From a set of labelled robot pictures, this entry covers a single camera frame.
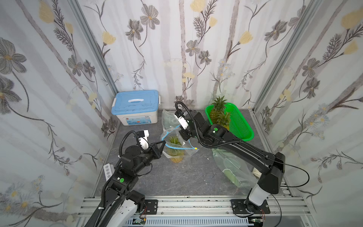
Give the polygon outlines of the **zip-top bag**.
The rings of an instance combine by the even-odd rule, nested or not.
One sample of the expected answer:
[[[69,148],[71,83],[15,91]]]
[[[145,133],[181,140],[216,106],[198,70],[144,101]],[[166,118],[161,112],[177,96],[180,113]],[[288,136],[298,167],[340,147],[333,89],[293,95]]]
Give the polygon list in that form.
[[[253,166],[223,149],[213,148],[213,158],[224,175],[238,188],[252,188],[257,183]]]
[[[179,121],[175,118],[174,111],[162,111],[162,126],[163,130],[171,132],[180,126]]]
[[[185,141],[182,138],[179,134],[179,125],[176,128],[164,129],[161,140],[166,142],[163,154],[172,163],[181,163],[199,151],[190,140]]]

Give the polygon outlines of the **pineapple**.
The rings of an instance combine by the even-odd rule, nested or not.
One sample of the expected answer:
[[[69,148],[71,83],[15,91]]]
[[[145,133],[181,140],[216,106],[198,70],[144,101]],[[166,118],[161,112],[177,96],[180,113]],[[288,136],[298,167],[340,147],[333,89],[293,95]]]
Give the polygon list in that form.
[[[226,99],[224,96],[218,96],[213,100],[213,108],[210,112],[210,118],[212,123],[216,124],[217,120],[219,118],[219,116],[221,114],[224,114],[224,109],[225,109],[225,105],[226,105]]]
[[[171,156],[170,160],[173,163],[180,163],[184,158],[184,150],[180,149],[182,144],[180,143],[177,136],[169,137],[169,142],[172,144],[171,146],[176,146],[177,149],[169,148],[167,154]]]
[[[218,116],[217,124],[223,126],[227,130],[230,130],[230,122],[231,122],[231,113],[229,112],[221,113]]]

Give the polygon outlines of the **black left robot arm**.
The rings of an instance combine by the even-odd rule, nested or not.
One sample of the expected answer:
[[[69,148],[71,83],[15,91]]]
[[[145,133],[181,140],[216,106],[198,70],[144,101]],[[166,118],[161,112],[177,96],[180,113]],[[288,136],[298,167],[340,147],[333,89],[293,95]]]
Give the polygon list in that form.
[[[162,156],[166,141],[149,143],[146,131],[130,131],[119,146],[119,161],[101,191],[101,201],[86,227],[123,227],[137,213],[147,210],[145,195],[133,190],[145,167]]]

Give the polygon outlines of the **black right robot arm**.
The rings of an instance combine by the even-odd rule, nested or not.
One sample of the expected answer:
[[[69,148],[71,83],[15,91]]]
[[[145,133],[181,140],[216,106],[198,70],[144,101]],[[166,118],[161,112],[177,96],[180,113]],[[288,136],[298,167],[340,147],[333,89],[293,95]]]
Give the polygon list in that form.
[[[269,195],[278,194],[285,173],[283,154],[263,151],[240,140],[227,128],[219,124],[211,125],[200,112],[189,110],[181,101],[175,103],[175,108],[175,118],[180,123],[179,133],[184,140],[196,138],[205,148],[222,148],[261,173],[257,184],[248,194],[247,205],[261,207]]]

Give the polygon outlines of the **blue lid storage box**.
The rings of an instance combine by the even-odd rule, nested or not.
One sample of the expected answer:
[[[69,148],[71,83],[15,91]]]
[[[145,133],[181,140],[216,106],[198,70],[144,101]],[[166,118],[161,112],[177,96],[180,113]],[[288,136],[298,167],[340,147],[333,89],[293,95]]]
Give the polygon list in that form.
[[[155,124],[160,104],[157,90],[119,92],[114,98],[111,113],[124,126]]]

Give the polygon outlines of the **white power strip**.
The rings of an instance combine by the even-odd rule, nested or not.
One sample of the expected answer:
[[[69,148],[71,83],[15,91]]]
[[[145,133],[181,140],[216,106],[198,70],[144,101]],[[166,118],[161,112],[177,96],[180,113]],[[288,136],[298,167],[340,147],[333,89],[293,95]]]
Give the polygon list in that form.
[[[114,173],[114,165],[108,163],[103,166],[103,169],[105,173],[105,180],[108,181]]]

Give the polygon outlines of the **green plastic perforated basket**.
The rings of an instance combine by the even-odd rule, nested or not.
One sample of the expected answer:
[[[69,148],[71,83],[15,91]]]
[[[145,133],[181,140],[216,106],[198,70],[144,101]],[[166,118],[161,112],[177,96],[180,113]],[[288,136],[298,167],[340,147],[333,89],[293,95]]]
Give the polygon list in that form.
[[[210,118],[210,112],[213,108],[213,105],[209,105],[205,109],[205,113],[211,125],[212,123]],[[231,122],[230,122],[230,132],[233,133],[237,138],[243,141],[251,141],[254,138],[254,132],[238,107],[232,103],[226,103],[224,113],[231,113]]]

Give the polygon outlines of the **beige cloth pad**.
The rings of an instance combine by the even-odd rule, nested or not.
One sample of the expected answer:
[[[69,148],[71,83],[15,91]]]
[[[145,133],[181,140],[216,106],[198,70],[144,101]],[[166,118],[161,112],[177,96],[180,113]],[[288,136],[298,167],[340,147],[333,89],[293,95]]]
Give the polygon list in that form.
[[[257,170],[256,168],[253,168],[253,171],[252,171],[252,174],[257,178],[257,179],[260,179],[261,176],[262,176],[262,173]]]

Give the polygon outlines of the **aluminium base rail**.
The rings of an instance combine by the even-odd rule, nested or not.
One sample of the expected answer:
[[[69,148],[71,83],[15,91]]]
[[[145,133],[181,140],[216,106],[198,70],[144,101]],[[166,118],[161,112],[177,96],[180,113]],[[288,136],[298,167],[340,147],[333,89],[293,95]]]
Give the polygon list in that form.
[[[231,200],[245,199],[246,196],[147,196],[147,200],[157,200],[157,205],[148,205],[147,208],[156,211],[156,214],[147,212],[147,218],[152,217],[201,217],[201,216],[231,216],[233,210]],[[282,216],[310,216],[311,212],[301,197],[278,194],[267,198],[270,214],[266,217]]]

